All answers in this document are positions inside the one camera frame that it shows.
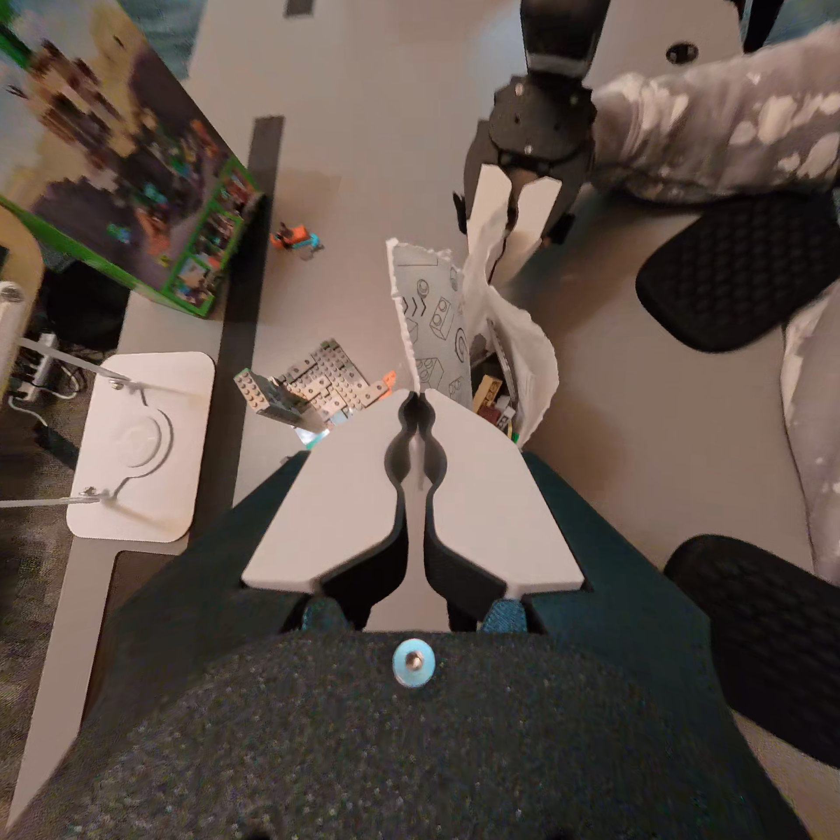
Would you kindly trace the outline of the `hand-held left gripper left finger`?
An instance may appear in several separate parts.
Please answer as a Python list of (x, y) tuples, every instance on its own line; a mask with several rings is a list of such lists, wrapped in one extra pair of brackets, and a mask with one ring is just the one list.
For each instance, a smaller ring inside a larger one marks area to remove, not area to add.
[(242, 573), (261, 591), (326, 596), (354, 628), (403, 583), (417, 394), (399, 391), (313, 449)]

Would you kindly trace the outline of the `torn white printed paper bag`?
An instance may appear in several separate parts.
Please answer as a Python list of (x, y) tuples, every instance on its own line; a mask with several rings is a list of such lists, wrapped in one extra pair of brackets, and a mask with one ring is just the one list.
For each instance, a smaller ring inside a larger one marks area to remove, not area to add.
[(468, 361), (496, 353), (512, 374), (516, 403), (512, 432), (523, 448), (548, 412), (559, 387), (559, 369), (551, 341), (527, 311), (504, 298), (489, 282), (501, 268), (508, 225), (508, 198), (486, 205), (479, 221), (468, 223), (468, 255), (462, 270), (462, 309)]

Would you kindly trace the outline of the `white power strip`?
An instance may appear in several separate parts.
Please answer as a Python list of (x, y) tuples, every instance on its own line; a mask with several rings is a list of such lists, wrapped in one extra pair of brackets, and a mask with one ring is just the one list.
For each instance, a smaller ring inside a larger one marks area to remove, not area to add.
[(9, 379), (12, 396), (19, 403), (33, 403), (47, 387), (53, 362), (53, 358), (48, 355), (21, 348)]

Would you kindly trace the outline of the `green lego set box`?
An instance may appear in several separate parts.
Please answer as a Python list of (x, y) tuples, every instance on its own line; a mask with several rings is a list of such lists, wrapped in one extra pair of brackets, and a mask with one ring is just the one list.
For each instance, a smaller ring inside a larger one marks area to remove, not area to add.
[(118, 2), (1, 2), (1, 201), (37, 238), (205, 318), (261, 193)]

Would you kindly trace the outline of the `partly built grey lego model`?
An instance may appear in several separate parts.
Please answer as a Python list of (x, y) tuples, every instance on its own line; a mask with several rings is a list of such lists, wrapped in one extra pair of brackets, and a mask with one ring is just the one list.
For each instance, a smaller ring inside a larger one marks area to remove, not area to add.
[(312, 449), (336, 426), (389, 396), (396, 373), (368, 381), (343, 347), (328, 339), (283, 374), (245, 368), (234, 383), (252, 413), (293, 428), (303, 447)]

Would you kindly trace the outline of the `pile of mixed lego pieces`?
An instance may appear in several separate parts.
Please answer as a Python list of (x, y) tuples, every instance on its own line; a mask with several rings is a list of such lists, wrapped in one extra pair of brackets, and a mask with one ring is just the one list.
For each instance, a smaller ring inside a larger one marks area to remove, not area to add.
[(514, 444), (522, 444), (524, 386), (519, 384), (513, 350), (499, 323), (488, 318), (469, 349), (472, 410)]

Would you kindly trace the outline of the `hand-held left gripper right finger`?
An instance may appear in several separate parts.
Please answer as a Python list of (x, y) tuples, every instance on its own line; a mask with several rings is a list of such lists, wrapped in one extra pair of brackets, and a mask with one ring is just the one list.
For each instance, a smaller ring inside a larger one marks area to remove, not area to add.
[(433, 590), (473, 623), (500, 600), (580, 591), (585, 575), (517, 445), (440, 392), (420, 407)]

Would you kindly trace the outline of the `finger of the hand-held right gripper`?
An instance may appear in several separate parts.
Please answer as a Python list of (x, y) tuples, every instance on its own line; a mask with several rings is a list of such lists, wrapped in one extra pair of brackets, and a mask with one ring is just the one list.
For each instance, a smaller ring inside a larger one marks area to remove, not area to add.
[(515, 222), (502, 239), (500, 256), (490, 273), (491, 285), (507, 284), (540, 248), (562, 186), (562, 181), (539, 178), (521, 188)]
[(495, 164), (482, 164), (479, 168), (478, 182), (471, 209), (467, 214), (467, 247), (474, 253), (482, 229), (493, 215), (501, 211), (501, 229), (508, 223), (508, 206), (511, 195), (511, 180)]

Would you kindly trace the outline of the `white stand with wooden board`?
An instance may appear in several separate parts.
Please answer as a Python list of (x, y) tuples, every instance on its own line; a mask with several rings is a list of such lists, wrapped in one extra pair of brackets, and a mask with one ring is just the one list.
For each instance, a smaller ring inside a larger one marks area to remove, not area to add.
[(2, 397), (21, 350), (87, 370), (93, 382), (68, 497), (2, 500), (2, 509), (69, 508), (83, 539), (173, 543), (194, 519), (215, 364), (197, 351), (117, 354), (88, 363), (25, 337), (44, 262), (35, 237), (1, 213)]

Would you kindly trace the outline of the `grey splattered hoodie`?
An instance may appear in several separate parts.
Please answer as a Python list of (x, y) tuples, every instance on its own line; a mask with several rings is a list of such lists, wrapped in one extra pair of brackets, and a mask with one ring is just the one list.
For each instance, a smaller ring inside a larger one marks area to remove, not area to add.
[(839, 583), (839, 283), (784, 329), (784, 423), (801, 483), (814, 572)]

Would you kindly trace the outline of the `small orange lego figure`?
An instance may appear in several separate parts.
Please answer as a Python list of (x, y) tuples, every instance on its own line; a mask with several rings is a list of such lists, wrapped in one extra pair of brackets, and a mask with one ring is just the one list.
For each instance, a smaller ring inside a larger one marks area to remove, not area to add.
[(320, 237), (304, 225), (290, 227), (280, 224), (270, 235), (269, 241), (275, 248), (292, 253), (303, 261), (310, 261), (324, 250)]

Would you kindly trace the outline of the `person's right forearm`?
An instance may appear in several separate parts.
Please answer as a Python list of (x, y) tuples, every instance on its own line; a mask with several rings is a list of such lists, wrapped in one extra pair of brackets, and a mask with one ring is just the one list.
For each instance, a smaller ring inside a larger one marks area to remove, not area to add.
[(603, 193), (687, 206), (838, 187), (838, 23), (665, 76), (628, 72), (592, 101)]

